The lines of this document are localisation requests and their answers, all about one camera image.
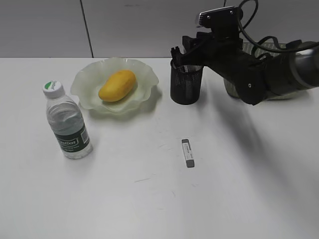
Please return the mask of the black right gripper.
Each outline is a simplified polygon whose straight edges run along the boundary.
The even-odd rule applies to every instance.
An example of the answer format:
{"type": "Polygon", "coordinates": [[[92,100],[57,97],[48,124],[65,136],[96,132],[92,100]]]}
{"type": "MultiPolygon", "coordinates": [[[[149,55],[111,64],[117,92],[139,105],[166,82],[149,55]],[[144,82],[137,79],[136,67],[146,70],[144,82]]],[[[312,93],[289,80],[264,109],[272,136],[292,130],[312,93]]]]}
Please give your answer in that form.
{"type": "Polygon", "coordinates": [[[182,37],[184,54],[179,47],[171,49],[172,66],[184,65],[209,67],[235,86],[239,98],[257,105],[267,98],[264,80],[264,61],[242,49],[239,35],[218,38],[211,32],[197,32],[196,37],[182,37]]]}

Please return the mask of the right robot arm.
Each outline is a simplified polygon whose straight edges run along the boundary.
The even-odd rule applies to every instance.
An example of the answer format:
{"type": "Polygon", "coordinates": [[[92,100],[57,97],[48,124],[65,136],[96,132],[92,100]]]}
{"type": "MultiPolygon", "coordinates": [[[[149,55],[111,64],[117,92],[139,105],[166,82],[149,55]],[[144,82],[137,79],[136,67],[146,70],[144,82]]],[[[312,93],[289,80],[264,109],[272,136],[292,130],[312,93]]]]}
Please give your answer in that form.
{"type": "Polygon", "coordinates": [[[235,97],[249,105],[285,97],[319,86],[319,49],[308,53],[280,53],[255,57],[242,49],[243,40],[218,38],[199,32],[195,38],[183,36],[185,53],[171,49],[173,65],[208,67],[235,89],[235,97]]]}

